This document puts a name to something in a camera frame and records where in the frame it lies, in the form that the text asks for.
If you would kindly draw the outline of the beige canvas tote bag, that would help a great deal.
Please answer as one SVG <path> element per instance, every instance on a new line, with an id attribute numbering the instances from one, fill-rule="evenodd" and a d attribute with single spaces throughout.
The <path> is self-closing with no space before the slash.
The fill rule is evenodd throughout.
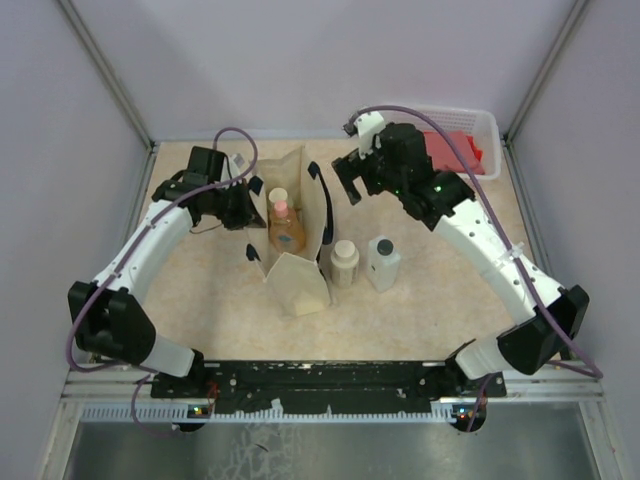
<path id="1" fill-rule="evenodd" d="M 247 228 L 246 257 L 255 262 L 274 299 L 286 315 L 299 317 L 322 311 L 331 296 L 320 266 L 321 251 L 334 239 L 334 209 L 320 166 L 304 147 L 279 159 L 260 160 L 250 177 L 250 198 L 260 217 L 270 221 L 275 188 L 287 192 L 306 235 L 298 253 L 280 253 L 264 228 Z"/>

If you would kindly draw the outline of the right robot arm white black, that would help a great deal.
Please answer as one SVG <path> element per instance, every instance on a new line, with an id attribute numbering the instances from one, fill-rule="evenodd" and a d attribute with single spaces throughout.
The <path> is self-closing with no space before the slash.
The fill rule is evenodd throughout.
<path id="1" fill-rule="evenodd" d="M 446 372 L 448 387 L 470 395 L 482 377 L 515 369 L 532 375 L 552 360 L 577 334 L 587 293 L 563 287 L 515 248 L 508 248 L 475 191 L 455 172 L 433 167 L 425 136 L 409 123 L 386 122 L 376 112 L 346 125 L 358 146 L 336 159 L 332 167 L 351 202 L 361 195 L 354 185 L 361 179 L 368 194 L 388 192 L 405 212 L 461 252 L 502 301 L 513 325 L 454 353 Z"/>

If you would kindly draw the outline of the green bottle beige cap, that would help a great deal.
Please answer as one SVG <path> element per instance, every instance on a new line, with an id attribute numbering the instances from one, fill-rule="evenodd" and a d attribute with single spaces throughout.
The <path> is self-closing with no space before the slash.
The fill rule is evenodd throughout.
<path id="1" fill-rule="evenodd" d="M 272 210 L 283 211 L 288 207 L 288 192 L 281 187 L 273 188 L 268 194 L 268 201 Z"/>

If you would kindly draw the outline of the white bottle grey cap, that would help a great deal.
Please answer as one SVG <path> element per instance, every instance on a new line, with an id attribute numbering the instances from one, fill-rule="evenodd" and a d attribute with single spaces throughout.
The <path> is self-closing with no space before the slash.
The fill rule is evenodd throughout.
<path id="1" fill-rule="evenodd" d="M 394 285 L 400 263 L 401 255 L 389 238 L 379 236 L 369 241 L 365 273 L 377 292 Z"/>

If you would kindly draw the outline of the orange lotion bottle pink cap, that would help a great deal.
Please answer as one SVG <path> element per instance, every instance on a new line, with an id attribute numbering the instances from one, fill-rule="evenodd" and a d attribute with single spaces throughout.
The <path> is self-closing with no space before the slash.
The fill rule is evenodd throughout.
<path id="1" fill-rule="evenodd" d="M 304 228 L 286 201 L 276 201 L 270 213 L 270 241 L 279 253 L 299 254 L 306 244 Z"/>

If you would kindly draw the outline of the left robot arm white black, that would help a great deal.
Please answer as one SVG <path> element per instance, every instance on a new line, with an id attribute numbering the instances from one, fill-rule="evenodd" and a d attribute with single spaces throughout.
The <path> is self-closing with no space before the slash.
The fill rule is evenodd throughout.
<path id="1" fill-rule="evenodd" d="M 204 217 L 229 231 L 265 227 L 253 202 L 256 167 L 255 160 L 239 167 L 216 148 L 195 147 L 186 168 L 156 188 L 116 257 L 93 280 L 77 281 L 68 291 L 72 327 L 65 354 L 71 369 L 83 369 L 73 358 L 80 349 L 110 365 L 172 376 L 174 387 L 189 397 L 206 389 L 208 373 L 196 365 L 195 350 L 159 334 L 142 304 L 171 252 Z"/>

